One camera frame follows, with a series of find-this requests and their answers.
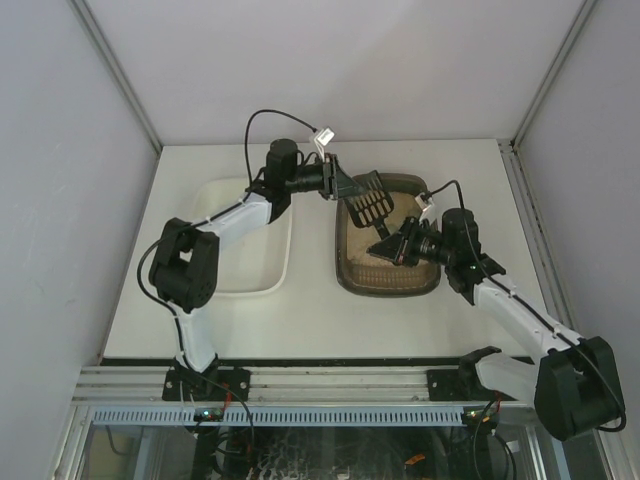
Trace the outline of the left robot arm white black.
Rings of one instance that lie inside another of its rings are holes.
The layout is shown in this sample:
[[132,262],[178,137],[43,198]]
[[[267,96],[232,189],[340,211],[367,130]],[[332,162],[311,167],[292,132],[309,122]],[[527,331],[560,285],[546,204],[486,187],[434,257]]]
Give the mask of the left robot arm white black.
[[317,192],[326,200],[341,200],[366,192],[322,145],[312,162],[299,154],[294,141],[273,141],[265,166],[239,200],[196,222],[170,219],[143,254],[152,259],[148,282],[155,291],[144,285],[142,264],[136,272],[139,287],[172,315],[178,338],[176,360],[184,368],[201,374],[217,360],[209,321],[200,311],[215,293],[225,248],[278,220],[296,193]]

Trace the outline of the white plastic waste bin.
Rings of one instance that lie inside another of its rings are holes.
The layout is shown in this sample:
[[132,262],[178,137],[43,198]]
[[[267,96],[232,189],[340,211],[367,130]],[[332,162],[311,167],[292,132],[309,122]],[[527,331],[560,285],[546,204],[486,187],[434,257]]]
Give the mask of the white plastic waste bin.
[[[201,220],[230,206],[241,198],[245,188],[246,181],[241,178],[203,184],[195,195],[191,216]],[[274,223],[221,248],[217,297],[263,295],[281,286],[289,262],[292,213],[292,209],[287,209]]]

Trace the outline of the aluminium right corner post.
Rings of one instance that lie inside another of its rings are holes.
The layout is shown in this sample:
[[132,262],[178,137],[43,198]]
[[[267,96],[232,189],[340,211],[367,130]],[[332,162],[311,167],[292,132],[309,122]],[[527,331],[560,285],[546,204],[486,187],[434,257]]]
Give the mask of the aluminium right corner post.
[[517,150],[525,140],[547,96],[562,73],[564,66],[569,60],[574,48],[579,42],[599,4],[599,0],[584,0],[580,3],[566,34],[554,54],[554,57],[511,140],[511,147],[514,150]]

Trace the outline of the black slotted litter scoop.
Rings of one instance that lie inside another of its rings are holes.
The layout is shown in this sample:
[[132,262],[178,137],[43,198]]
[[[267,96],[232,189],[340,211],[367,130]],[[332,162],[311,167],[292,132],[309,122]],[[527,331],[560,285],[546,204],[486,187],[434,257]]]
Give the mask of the black slotted litter scoop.
[[351,221],[358,229],[374,228],[379,238],[384,240],[390,235],[385,220],[394,210],[391,194],[384,187],[377,170],[361,175],[358,183],[365,192],[346,199]]

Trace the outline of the aluminium front mounting rail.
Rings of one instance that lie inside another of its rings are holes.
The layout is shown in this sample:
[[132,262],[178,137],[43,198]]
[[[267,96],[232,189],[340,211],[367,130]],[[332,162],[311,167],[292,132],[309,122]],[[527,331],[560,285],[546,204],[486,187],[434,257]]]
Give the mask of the aluminium front mounting rail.
[[[162,400],[165,366],[99,366],[81,371],[72,394],[74,405],[169,406]],[[445,366],[247,366],[250,406],[413,406],[472,405],[487,401],[431,401],[426,372]],[[504,394],[503,402],[521,403]]]

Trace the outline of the aluminium left corner post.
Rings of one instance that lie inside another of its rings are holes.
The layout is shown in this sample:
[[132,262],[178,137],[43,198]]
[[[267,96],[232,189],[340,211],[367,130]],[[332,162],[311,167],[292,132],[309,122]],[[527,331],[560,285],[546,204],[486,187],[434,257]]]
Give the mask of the aluminium left corner post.
[[141,128],[147,142],[155,154],[160,156],[163,149],[163,142],[89,2],[85,0],[68,0],[67,4],[138,126]]

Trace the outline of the aluminium corner post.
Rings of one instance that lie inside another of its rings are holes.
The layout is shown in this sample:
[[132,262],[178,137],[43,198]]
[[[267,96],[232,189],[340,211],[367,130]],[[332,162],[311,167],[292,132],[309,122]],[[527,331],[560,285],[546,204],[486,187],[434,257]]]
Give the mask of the aluminium corner post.
[[564,66],[569,60],[574,48],[579,42],[599,4],[599,0],[584,0],[580,3],[566,34],[554,54],[554,57],[511,140],[511,147],[514,150],[517,150],[525,140],[547,96],[562,73]]
[[155,154],[160,156],[163,149],[163,142],[89,2],[85,0],[68,0],[67,4],[138,126],[141,128],[147,142]]

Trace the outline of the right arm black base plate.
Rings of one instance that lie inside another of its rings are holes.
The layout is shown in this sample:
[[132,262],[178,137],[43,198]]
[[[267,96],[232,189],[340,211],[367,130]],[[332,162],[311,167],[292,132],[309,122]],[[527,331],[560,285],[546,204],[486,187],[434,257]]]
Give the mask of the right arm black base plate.
[[476,372],[477,363],[490,354],[501,353],[489,346],[462,356],[455,368],[436,368],[426,372],[431,401],[489,401],[499,394],[482,386]]

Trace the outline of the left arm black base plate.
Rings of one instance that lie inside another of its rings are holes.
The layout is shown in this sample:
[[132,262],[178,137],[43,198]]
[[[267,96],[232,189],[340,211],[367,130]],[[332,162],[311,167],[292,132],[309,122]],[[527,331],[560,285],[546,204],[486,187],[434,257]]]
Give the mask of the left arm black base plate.
[[211,369],[194,373],[177,365],[166,373],[161,398],[165,402],[246,401],[250,384],[251,372],[246,369]]

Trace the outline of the dark brown litter box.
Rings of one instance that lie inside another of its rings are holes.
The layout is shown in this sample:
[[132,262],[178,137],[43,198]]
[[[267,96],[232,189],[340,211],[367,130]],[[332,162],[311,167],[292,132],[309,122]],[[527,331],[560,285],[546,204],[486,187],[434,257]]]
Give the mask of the dark brown litter box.
[[[385,219],[385,226],[394,233],[406,217],[420,215],[414,198],[427,184],[416,175],[382,173],[380,177],[394,202],[394,210]],[[414,267],[395,266],[369,255],[367,248],[380,236],[374,227],[355,227],[344,201],[338,203],[335,226],[336,278],[345,290],[369,297],[412,297],[426,295],[439,285],[441,269],[435,264],[421,261]]]

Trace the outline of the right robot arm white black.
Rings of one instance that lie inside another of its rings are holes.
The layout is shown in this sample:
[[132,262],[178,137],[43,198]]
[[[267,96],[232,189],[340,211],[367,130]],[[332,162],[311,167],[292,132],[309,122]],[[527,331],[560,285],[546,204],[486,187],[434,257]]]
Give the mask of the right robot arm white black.
[[527,403],[554,438],[596,429],[615,433],[627,416],[615,355],[601,337],[586,338],[531,305],[504,267],[483,252],[471,211],[447,210],[435,231],[408,217],[368,254],[396,266],[425,260],[442,266],[450,287],[492,316],[526,351],[528,362],[497,347],[468,354],[478,384]]

